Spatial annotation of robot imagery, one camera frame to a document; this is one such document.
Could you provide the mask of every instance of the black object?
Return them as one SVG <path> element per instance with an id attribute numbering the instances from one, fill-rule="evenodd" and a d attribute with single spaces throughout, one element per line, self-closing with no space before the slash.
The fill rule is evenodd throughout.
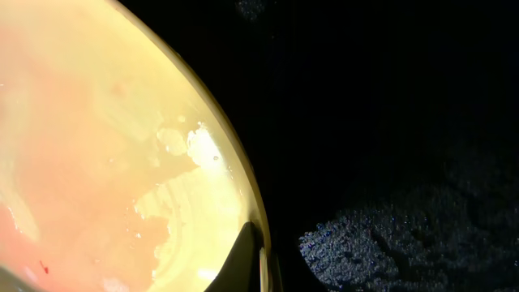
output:
<path id="1" fill-rule="evenodd" d="M 247 222 L 236 238 L 227 260 L 206 292 L 260 291 L 261 236 Z"/>

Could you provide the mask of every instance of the black surface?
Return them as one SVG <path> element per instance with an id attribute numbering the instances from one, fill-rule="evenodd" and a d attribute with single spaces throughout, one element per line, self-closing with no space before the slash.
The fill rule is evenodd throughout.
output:
<path id="1" fill-rule="evenodd" d="M 516 232 L 487 220 L 517 202 L 516 192 L 499 188 L 507 183 L 487 175 L 519 176 L 519 18 L 511 2 L 122 3 L 182 55 L 229 116 L 254 166 L 280 262 L 294 263 L 290 289 L 311 279 L 293 249 L 304 231 L 339 209 L 428 204 L 416 192 L 415 201 L 408 197 L 420 186 L 462 193 L 453 185 L 482 183 L 463 195 L 470 226 L 496 238 Z M 487 157 L 501 162 L 471 165 Z M 448 193 L 436 199 L 456 197 Z M 493 277 L 478 273 L 460 277 Z"/>
<path id="2" fill-rule="evenodd" d="M 261 237 L 252 222 L 243 225 L 224 265 L 206 292 L 260 291 Z"/>

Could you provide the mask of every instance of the red speck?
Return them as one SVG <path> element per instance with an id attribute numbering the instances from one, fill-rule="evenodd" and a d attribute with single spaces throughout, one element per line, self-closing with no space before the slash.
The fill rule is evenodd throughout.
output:
<path id="1" fill-rule="evenodd" d="M 43 270 L 45 271 L 45 273 L 49 273 L 49 267 L 45 267 L 45 266 L 43 265 L 43 263 L 41 262 L 41 260 L 40 260 L 40 266 L 43 268 Z"/>

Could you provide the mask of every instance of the liquid surface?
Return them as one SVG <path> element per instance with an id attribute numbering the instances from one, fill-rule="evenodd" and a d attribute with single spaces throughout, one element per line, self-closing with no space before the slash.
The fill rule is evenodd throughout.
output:
<path id="1" fill-rule="evenodd" d="M 39 290 L 203 290 L 253 186 L 194 77 L 118 10 L 0 0 L 0 264 Z"/>

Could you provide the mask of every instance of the dark background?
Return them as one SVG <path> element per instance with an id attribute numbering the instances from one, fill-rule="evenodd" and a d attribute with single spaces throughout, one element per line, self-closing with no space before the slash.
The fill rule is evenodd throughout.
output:
<path id="1" fill-rule="evenodd" d="M 396 190 L 418 183 L 461 191 L 458 185 L 468 180 L 451 179 L 449 167 L 469 149 L 502 161 L 480 172 L 508 167 L 510 179 L 516 177 L 515 5 L 121 3 L 186 60 L 229 116 L 254 166 L 274 248 L 289 270 L 283 274 L 288 291 L 318 289 L 297 240 L 337 211 L 398 202 L 403 199 L 391 197 Z M 459 144 L 461 150 L 453 146 Z M 452 154 L 454 148 L 461 154 Z M 484 175 L 469 176 L 486 182 Z M 466 195 L 470 210 L 494 202 L 496 194 L 482 190 Z M 500 202 L 515 207 L 517 196 Z"/>

